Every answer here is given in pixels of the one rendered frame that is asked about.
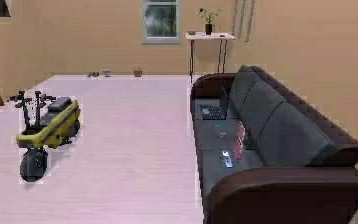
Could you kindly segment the dark brown grey sofa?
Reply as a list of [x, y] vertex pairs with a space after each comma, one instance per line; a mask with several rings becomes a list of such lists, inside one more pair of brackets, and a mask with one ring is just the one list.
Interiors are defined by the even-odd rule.
[[[204, 120], [200, 105], [218, 105], [222, 87], [227, 118]], [[358, 140], [263, 69], [241, 66], [198, 78], [190, 111], [203, 224], [351, 223], [358, 210]], [[239, 122], [245, 136], [235, 162]]]

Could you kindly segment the white remote control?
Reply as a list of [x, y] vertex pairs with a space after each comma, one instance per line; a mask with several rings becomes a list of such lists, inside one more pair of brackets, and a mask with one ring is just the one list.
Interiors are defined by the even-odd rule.
[[223, 162], [227, 168], [233, 167], [233, 161], [230, 153], [227, 150], [222, 151]]

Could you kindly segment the black laptop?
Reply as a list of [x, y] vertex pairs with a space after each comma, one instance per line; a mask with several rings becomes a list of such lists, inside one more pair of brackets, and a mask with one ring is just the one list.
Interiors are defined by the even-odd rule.
[[227, 118], [229, 97], [224, 87], [220, 89], [219, 104], [201, 104], [201, 115], [204, 120], [225, 120]]

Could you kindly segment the yellow motor scooter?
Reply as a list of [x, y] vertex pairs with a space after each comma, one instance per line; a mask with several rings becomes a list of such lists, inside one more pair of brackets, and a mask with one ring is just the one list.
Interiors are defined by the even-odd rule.
[[78, 101], [70, 97], [57, 98], [36, 91], [35, 121], [31, 123], [27, 105], [33, 99], [19, 91], [8, 99], [10, 101], [23, 110], [25, 124], [25, 129], [16, 136], [18, 147], [26, 149], [19, 167], [20, 176], [26, 182], [36, 182], [47, 170], [48, 152], [45, 148], [57, 149], [71, 144], [71, 138], [78, 134], [81, 109]]

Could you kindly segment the pink side table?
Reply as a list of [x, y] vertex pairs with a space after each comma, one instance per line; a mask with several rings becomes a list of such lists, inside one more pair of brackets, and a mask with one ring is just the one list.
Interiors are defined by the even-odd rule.
[[194, 75], [194, 43], [196, 40], [218, 40], [219, 41], [219, 54], [217, 72], [225, 72], [227, 45], [229, 40], [235, 40], [236, 37], [230, 33], [194, 33], [190, 35], [186, 33], [185, 38], [189, 41], [189, 76], [190, 82], [193, 82]]

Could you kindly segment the grey framed window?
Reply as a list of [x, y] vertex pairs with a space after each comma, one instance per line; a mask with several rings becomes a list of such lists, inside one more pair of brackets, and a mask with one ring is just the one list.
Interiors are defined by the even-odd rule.
[[140, 0], [144, 44], [178, 44], [180, 0]]

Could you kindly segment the grey wall slats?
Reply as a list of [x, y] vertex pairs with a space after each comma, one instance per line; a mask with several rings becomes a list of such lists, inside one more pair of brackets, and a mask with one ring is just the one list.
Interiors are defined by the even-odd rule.
[[250, 41], [256, 0], [234, 0], [231, 33], [237, 38]]

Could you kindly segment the green house plant black pot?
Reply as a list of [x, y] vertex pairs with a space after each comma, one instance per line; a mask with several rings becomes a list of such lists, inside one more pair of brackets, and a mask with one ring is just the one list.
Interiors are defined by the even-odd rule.
[[213, 31], [213, 21], [220, 14], [221, 10], [209, 11], [205, 8], [200, 8], [198, 15], [205, 21], [205, 34], [211, 35]]

